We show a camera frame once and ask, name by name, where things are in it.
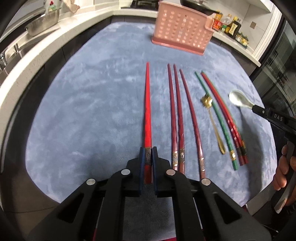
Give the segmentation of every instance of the faucet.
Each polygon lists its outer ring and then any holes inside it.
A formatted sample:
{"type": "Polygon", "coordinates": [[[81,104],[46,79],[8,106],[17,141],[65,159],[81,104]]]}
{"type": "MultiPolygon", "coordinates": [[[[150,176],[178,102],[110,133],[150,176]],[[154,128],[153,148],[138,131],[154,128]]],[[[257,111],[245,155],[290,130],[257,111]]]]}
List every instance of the faucet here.
{"type": "Polygon", "coordinates": [[[16,53],[16,54],[19,54],[21,58],[23,57],[23,55],[22,55],[22,53],[20,52],[20,49],[19,49],[17,43],[13,46],[13,49],[15,50],[15,53],[16,53]]]}

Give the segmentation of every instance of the finger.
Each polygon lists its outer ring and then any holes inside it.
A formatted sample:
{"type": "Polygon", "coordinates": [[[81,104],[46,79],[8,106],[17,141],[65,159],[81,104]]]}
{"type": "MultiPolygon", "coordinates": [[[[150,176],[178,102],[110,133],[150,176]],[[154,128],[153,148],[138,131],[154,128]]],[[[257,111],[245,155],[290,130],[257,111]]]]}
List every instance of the finger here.
{"type": "Polygon", "coordinates": [[[281,153],[286,156],[287,155],[287,152],[288,152],[288,145],[284,145],[282,150],[281,150],[281,153]]]}
{"type": "Polygon", "coordinates": [[[294,171],[296,171],[296,157],[292,156],[290,160],[290,165],[294,171]]]}
{"type": "Polygon", "coordinates": [[[274,178],[273,178],[273,180],[272,180],[272,185],[273,185],[273,187],[274,187],[274,190],[276,190],[276,191],[278,191],[278,190],[281,189],[281,187],[279,186],[279,184],[278,184],[278,182],[277,182],[277,180],[276,180],[276,175],[274,175],[274,178]]]}
{"type": "Polygon", "coordinates": [[[287,158],[285,156],[281,156],[279,159],[279,168],[283,174],[287,174],[289,171],[289,165],[287,162],[287,158]]]}
{"type": "Polygon", "coordinates": [[[287,184],[287,179],[286,179],[285,175],[281,172],[279,167],[276,168],[275,176],[276,176],[276,180],[277,180],[278,185],[281,188],[284,188],[287,184]]]}
{"type": "Polygon", "coordinates": [[[289,206],[291,204],[293,204],[296,201],[296,187],[294,188],[291,196],[288,198],[285,206],[289,206]]]}

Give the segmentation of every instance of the red chopstick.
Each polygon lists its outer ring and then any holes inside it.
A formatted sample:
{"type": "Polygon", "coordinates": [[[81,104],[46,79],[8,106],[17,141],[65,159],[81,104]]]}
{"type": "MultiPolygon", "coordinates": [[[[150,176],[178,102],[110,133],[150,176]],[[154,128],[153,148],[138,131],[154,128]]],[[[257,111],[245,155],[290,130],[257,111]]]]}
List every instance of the red chopstick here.
{"type": "Polygon", "coordinates": [[[186,84],[185,77],[183,75],[182,70],[180,69],[181,77],[183,80],[185,92],[187,95],[187,100],[190,108],[190,113],[191,113],[191,118],[193,122],[193,128],[194,128],[194,134],[195,134],[195,141],[196,141],[196,146],[197,146],[197,156],[198,156],[198,163],[199,163],[199,170],[200,170],[200,180],[205,178],[205,160],[202,152],[202,143],[200,139],[200,133],[198,131],[198,125],[197,125],[197,120],[196,120],[196,115],[194,112],[194,107],[191,101],[190,93],[186,84]]]}
{"type": "Polygon", "coordinates": [[[183,126],[183,114],[180,87],[178,81],[178,73],[176,65],[174,64],[174,74],[176,82],[176,94],[177,94],[177,108],[178,108],[178,134],[179,134],[179,172],[185,173],[185,144],[184,144],[184,126],[183,126]]]}
{"type": "Polygon", "coordinates": [[[177,124],[174,90],[172,82],[172,73],[170,71],[170,64],[168,64],[168,82],[170,87],[170,118],[172,127],[172,169],[178,171],[178,144],[177,144],[177,124]]]}
{"type": "Polygon", "coordinates": [[[145,88],[145,173],[144,183],[152,183],[152,168],[151,168],[151,148],[152,148],[152,134],[151,134],[151,105],[150,105],[150,77],[149,77],[149,62],[146,64],[146,88],[145,88]]]}
{"type": "Polygon", "coordinates": [[[220,97],[219,93],[217,92],[217,90],[215,89],[215,87],[213,86],[213,84],[211,83],[211,81],[209,80],[209,78],[207,77],[207,75],[202,71],[201,72],[201,75],[202,77],[204,78],[204,80],[206,81],[207,85],[209,86],[211,92],[213,93],[214,97],[216,98],[217,100],[217,103],[218,105],[220,106],[220,109],[227,121],[227,124],[229,126],[229,129],[230,129],[230,132],[231,132],[231,135],[232,135],[232,138],[233,138],[233,141],[234,141],[234,145],[236,147],[236,150],[237,150],[237,154],[239,156],[239,164],[241,166],[245,165],[248,163],[248,160],[247,160],[247,156],[242,156],[242,152],[241,152],[241,148],[243,148],[243,145],[242,145],[242,140],[241,140],[241,137],[238,133],[238,130],[234,124],[234,121],[231,117],[231,115],[229,114],[226,106],[224,105],[224,102],[222,100],[222,98],[220,97]]]}

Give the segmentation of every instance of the white countertop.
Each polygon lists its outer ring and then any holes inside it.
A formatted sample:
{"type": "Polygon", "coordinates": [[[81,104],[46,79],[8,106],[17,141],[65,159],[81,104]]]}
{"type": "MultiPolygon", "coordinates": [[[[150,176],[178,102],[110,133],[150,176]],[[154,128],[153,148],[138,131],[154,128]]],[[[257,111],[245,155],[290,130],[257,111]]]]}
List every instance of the white countertop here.
{"type": "MultiPolygon", "coordinates": [[[[7,125],[20,96],[38,70],[55,52],[75,36],[113,15],[133,15],[156,18],[157,12],[142,9],[121,9],[120,3],[118,1],[113,1],[81,8],[72,16],[69,13],[65,13],[64,16],[61,15],[59,22],[46,31],[47,33],[52,33],[40,41],[17,63],[0,86],[0,144],[3,144],[5,141],[4,137],[7,125]]],[[[252,57],[252,54],[240,46],[239,43],[236,43],[223,33],[216,32],[213,36],[239,51],[257,66],[260,66],[260,63],[252,57]]],[[[30,39],[32,39],[32,37],[24,33],[19,36],[16,41],[19,47],[21,47],[30,39]]],[[[14,44],[15,43],[10,44],[7,51],[8,55],[12,53],[14,44]]],[[[3,159],[4,153],[0,153],[0,157],[3,159]]]]}
{"type": "Polygon", "coordinates": [[[233,40],[232,38],[227,36],[225,33],[215,31],[213,34],[213,37],[233,47],[236,51],[240,52],[242,55],[247,57],[258,67],[261,66],[261,63],[257,59],[255,59],[255,57],[252,55],[252,53],[249,50],[242,47],[240,43],[238,43],[236,40],[233,40]]]}

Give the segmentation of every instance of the soy sauce bottle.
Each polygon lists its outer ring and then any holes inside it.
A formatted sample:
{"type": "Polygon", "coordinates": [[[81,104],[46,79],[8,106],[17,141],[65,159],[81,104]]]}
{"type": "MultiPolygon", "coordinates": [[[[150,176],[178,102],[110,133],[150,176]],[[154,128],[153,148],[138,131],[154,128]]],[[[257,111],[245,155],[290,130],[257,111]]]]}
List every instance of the soy sauce bottle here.
{"type": "Polygon", "coordinates": [[[233,21],[227,35],[230,36],[232,39],[235,39],[237,33],[239,32],[239,29],[241,28],[240,24],[241,20],[238,18],[237,20],[233,21]]]}

